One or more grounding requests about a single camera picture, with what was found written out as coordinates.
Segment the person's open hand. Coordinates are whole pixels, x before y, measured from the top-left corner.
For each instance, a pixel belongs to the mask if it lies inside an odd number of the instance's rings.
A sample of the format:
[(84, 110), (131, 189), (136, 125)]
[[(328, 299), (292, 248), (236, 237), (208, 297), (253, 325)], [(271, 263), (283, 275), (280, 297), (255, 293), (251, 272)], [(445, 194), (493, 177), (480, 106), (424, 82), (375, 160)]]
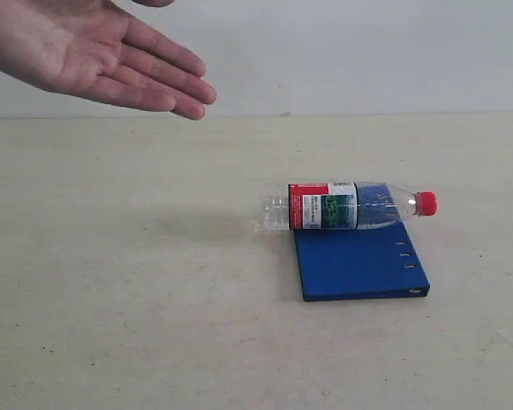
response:
[(0, 1), (0, 72), (40, 90), (201, 120), (206, 66), (112, 1)]

